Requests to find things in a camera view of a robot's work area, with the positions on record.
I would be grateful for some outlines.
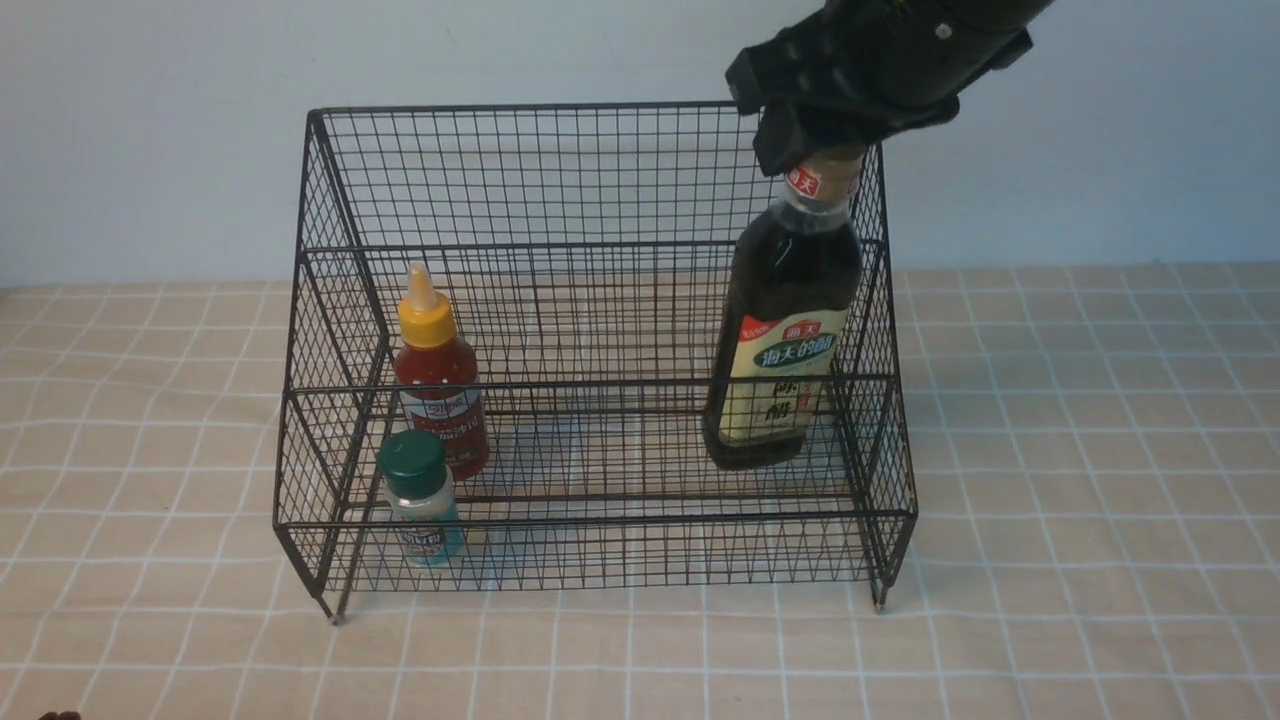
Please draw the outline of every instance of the green cap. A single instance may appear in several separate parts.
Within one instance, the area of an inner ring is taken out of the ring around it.
[[[431,497],[449,477],[444,441],[426,430],[404,430],[387,438],[378,451],[378,468],[392,493],[404,500]]]

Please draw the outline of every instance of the small bottle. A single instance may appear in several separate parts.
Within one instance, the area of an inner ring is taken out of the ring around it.
[[[453,478],[444,462],[444,442],[426,430],[404,430],[387,438],[378,451],[383,473],[383,497],[392,506],[392,520],[402,523],[457,521]],[[404,557],[413,565],[444,565],[462,548],[457,525],[420,524],[401,530]]]
[[[792,378],[831,372],[858,290],[861,251],[849,199],[863,151],[805,160],[737,238],[703,416],[703,442],[723,470],[785,462],[804,447],[822,388]]]
[[[401,406],[410,427],[444,441],[444,461],[453,479],[470,479],[489,461],[476,351],[458,337],[449,299],[431,286],[422,263],[408,268],[408,291],[399,304],[404,347],[396,355],[396,380],[402,386],[460,386],[406,389]]]

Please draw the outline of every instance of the bottle cap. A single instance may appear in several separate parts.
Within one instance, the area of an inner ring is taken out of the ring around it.
[[[387,438],[378,450],[378,468],[396,497],[426,500],[440,492],[449,478],[444,441],[426,430],[404,430]]]
[[[458,334],[449,299],[435,290],[426,265],[413,261],[399,304],[401,337],[411,347],[439,347]]]

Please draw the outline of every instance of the vinegar bottle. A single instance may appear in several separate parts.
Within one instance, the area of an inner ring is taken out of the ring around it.
[[[805,160],[737,240],[703,416],[703,441],[721,469],[785,462],[804,447],[822,388],[790,378],[829,372],[858,290],[861,252],[849,199],[863,151]]]
[[[458,337],[449,299],[435,290],[422,263],[410,265],[399,325],[404,347],[396,355],[396,380],[401,386],[443,386],[402,391],[404,419],[444,441],[444,461],[454,482],[472,478],[489,461],[480,389],[466,387],[480,374],[476,351]]]

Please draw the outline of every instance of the wire mesh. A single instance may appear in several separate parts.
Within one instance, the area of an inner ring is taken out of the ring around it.
[[[703,447],[733,241],[773,195],[754,122],[714,104],[308,117],[274,521],[326,611],[366,589],[892,584],[916,505],[878,147],[851,208],[865,272],[806,378],[804,448],[728,473]],[[403,427],[412,260],[480,357],[492,446],[457,486],[465,551],[430,570],[374,464]]]

